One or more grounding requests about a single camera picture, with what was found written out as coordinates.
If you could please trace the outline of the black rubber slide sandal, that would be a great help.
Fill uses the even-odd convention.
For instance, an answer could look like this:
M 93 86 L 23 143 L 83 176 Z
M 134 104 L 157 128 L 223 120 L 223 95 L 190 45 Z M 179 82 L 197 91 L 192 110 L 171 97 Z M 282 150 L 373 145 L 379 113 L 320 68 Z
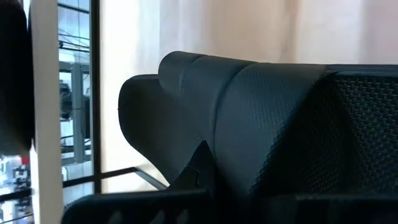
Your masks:
M 18 0 L 0 0 L 0 155 L 30 150 L 35 134 L 31 32 Z
M 172 52 L 123 83 L 118 117 L 169 183 L 192 166 L 237 197 L 398 193 L 398 65 Z

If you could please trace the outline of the wooden shelf with black frame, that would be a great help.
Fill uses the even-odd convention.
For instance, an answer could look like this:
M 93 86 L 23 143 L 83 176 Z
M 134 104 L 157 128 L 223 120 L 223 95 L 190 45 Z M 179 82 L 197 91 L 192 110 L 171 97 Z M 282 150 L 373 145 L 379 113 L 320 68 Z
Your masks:
M 31 0 L 34 57 L 36 144 L 30 150 L 34 224 L 60 224 L 63 212 L 60 134 L 57 118 L 58 53 L 56 0 Z M 148 0 L 94 0 L 91 4 L 93 79 L 99 81 L 99 136 L 95 140 L 100 171 L 137 165 L 158 177 L 159 171 L 123 138 L 118 123 L 118 94 L 124 81 L 155 70 L 158 58 L 139 64 L 139 29 L 158 38 L 159 3 Z

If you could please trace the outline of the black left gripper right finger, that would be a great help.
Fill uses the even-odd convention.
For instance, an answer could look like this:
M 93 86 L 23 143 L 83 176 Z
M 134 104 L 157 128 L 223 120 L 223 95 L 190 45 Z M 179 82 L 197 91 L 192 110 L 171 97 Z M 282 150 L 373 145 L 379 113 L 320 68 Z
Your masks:
M 398 194 L 290 194 L 260 198 L 256 224 L 398 224 Z

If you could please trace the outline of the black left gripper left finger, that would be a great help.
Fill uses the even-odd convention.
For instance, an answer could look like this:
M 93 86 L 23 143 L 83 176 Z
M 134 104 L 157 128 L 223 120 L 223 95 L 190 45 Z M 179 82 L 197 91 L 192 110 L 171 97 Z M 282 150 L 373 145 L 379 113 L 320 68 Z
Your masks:
M 86 196 L 67 207 L 61 224 L 217 224 L 214 177 L 203 141 L 165 190 Z

